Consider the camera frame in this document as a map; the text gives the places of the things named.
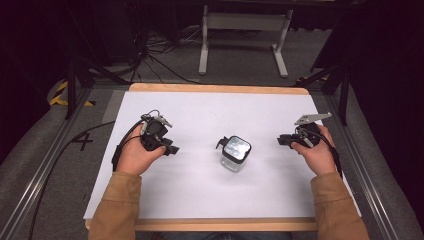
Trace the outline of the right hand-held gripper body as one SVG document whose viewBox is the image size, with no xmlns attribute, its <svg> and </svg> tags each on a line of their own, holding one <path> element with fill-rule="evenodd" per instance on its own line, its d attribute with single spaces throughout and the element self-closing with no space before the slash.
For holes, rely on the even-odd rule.
<svg viewBox="0 0 424 240">
<path fill-rule="evenodd" d="M 295 133 L 299 136 L 297 142 L 305 147 L 314 148 L 320 141 L 329 144 L 328 139 L 320 132 L 317 121 L 331 117 L 332 114 L 308 114 L 302 115 L 296 122 Z"/>
</svg>

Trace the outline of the white table sheet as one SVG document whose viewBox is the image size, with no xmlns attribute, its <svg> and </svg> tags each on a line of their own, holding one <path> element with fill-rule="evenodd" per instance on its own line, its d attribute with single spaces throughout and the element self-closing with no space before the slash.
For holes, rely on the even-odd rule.
<svg viewBox="0 0 424 240">
<path fill-rule="evenodd" d="M 128 92 L 124 95 L 84 217 L 90 219 L 112 174 L 116 146 L 141 115 L 160 112 L 179 151 L 142 176 L 140 218 L 230 219 L 311 217 L 313 172 L 279 145 L 295 121 L 317 109 L 310 95 Z M 220 163 L 223 137 L 252 146 L 237 173 Z"/>
</svg>

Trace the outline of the aluminium frame rail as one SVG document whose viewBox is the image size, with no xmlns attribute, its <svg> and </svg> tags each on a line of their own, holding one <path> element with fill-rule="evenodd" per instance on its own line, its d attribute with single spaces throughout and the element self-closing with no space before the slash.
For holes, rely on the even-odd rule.
<svg viewBox="0 0 424 240">
<path fill-rule="evenodd" d="M 20 226 L 22 225 L 23 220 L 30 211 L 32 205 L 36 201 L 44 183 L 47 179 L 47 175 L 50 170 L 53 169 L 54 160 L 59 156 L 60 149 L 64 146 L 65 137 L 71 129 L 71 126 L 77 115 L 83 108 L 85 101 L 91 94 L 91 89 L 80 90 L 80 93 L 77 95 L 77 109 L 74 115 L 69 120 L 64 120 L 60 125 L 60 128 L 49 147 L 46 155 L 43 157 L 39 167 L 35 171 L 33 177 L 27 184 L 25 191 L 20 198 L 17 206 L 15 207 L 13 213 L 6 222 L 4 228 L 0 232 L 0 240 L 13 240 Z"/>
<path fill-rule="evenodd" d="M 386 209 L 381 201 L 380 194 L 378 193 L 370 174 L 368 173 L 363 159 L 359 154 L 359 150 L 354 143 L 352 135 L 347 126 L 342 124 L 342 120 L 338 116 L 338 105 L 336 100 L 331 96 L 326 96 L 325 100 L 329 110 L 335 114 L 336 125 L 341 132 L 342 138 L 347 144 L 350 156 L 352 157 L 352 165 L 355 174 L 360 182 L 365 198 L 370 206 L 376 223 L 380 229 L 384 240 L 399 240 L 398 235 L 391 223 Z"/>
</svg>

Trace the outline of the person's left hand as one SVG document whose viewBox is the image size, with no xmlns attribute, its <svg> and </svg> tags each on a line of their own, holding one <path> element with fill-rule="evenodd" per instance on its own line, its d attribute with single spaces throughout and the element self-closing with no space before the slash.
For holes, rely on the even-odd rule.
<svg viewBox="0 0 424 240">
<path fill-rule="evenodd" d="M 139 176 L 161 157 L 165 150 L 166 148 L 161 146 L 147 151 L 140 142 L 140 136 L 132 133 L 122 148 L 116 171 Z"/>
</svg>

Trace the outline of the black tripod stand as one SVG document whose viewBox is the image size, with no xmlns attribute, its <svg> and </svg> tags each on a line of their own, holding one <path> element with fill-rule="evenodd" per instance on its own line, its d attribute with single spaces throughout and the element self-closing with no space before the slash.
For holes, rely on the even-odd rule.
<svg viewBox="0 0 424 240">
<path fill-rule="evenodd" d="M 130 82 L 125 81 L 115 73 L 106 68 L 80 56 L 71 57 L 68 62 L 66 80 L 68 83 L 68 107 L 65 119 L 69 120 L 77 109 L 77 90 L 76 82 L 79 81 L 84 89 L 91 89 L 94 86 L 95 80 L 90 72 L 90 69 L 96 70 L 100 75 L 109 78 L 120 85 L 130 85 Z"/>
<path fill-rule="evenodd" d="M 321 87 L 321 92 L 324 95 L 332 95 L 337 89 L 340 89 L 340 98 L 338 105 L 338 115 L 341 123 L 347 125 L 347 101 L 349 92 L 350 76 L 349 68 L 346 64 L 338 64 L 327 69 L 321 70 L 309 77 L 301 77 L 300 81 L 294 84 L 294 87 L 306 87 L 313 82 L 316 82 L 323 77 L 327 77 L 324 85 Z"/>
</svg>

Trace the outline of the white metal stand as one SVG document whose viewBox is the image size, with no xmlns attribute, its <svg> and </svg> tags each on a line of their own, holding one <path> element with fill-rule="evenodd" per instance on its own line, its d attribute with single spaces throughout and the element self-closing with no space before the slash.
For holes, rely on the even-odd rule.
<svg viewBox="0 0 424 240">
<path fill-rule="evenodd" d="M 203 7 L 202 16 L 202 47 L 200 52 L 198 73 L 205 75 L 208 64 L 208 31 L 217 30 L 249 30 L 249 31 L 275 31 L 279 32 L 279 40 L 272 45 L 275 62 L 282 78 L 288 77 L 282 48 L 289 31 L 293 11 L 287 10 L 282 15 L 270 14 L 245 14 L 245 13 L 218 13 L 211 12 L 209 7 Z"/>
</svg>

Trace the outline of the black floor tape mark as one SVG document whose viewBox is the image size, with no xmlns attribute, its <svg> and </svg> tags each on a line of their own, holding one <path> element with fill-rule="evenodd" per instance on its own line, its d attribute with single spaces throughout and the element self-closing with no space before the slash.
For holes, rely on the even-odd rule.
<svg viewBox="0 0 424 240">
<path fill-rule="evenodd" d="M 80 144 L 80 150 L 84 151 L 86 148 L 86 145 L 88 143 L 92 143 L 93 139 L 90 138 L 90 133 L 89 132 L 83 132 L 81 134 L 78 134 L 77 136 L 75 136 L 72 140 L 72 143 L 79 143 Z"/>
</svg>

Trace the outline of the yellow black hazard tape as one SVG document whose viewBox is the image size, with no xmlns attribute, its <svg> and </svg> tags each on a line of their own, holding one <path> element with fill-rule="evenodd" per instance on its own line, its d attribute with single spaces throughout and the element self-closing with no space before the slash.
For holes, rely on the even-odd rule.
<svg viewBox="0 0 424 240">
<path fill-rule="evenodd" d="M 58 86 L 49 104 L 67 106 L 68 101 L 61 98 L 62 94 L 64 93 L 67 87 L 68 87 L 68 82 L 66 80 L 63 80 L 62 83 Z"/>
</svg>

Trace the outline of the clear square jar black lid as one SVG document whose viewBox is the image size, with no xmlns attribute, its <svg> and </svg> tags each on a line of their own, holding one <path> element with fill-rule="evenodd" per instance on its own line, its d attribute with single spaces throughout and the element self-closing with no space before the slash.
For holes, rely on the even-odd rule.
<svg viewBox="0 0 424 240">
<path fill-rule="evenodd" d="M 244 167 L 252 149 L 249 142 L 238 136 L 223 137 L 216 145 L 216 147 L 219 146 L 222 147 L 221 165 L 235 173 Z"/>
</svg>

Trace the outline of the person's right hand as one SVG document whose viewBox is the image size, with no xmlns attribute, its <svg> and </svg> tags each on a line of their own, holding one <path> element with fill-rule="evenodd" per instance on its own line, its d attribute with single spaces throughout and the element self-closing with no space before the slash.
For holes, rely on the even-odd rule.
<svg viewBox="0 0 424 240">
<path fill-rule="evenodd" d="M 296 142 L 291 147 L 304 157 L 306 164 L 316 175 L 337 171 L 330 147 L 323 140 L 314 148 L 304 147 Z"/>
</svg>

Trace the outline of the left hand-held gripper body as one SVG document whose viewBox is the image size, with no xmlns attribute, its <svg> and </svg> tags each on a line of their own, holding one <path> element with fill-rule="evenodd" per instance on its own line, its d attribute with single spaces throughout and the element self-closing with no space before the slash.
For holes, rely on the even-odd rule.
<svg viewBox="0 0 424 240">
<path fill-rule="evenodd" d="M 147 151 L 153 151 L 160 146 L 164 146 L 162 139 L 165 138 L 168 127 L 172 127 L 172 124 L 158 110 L 156 110 L 156 113 L 156 116 L 152 116 L 151 112 L 141 116 L 143 123 L 140 132 L 141 143 Z"/>
</svg>

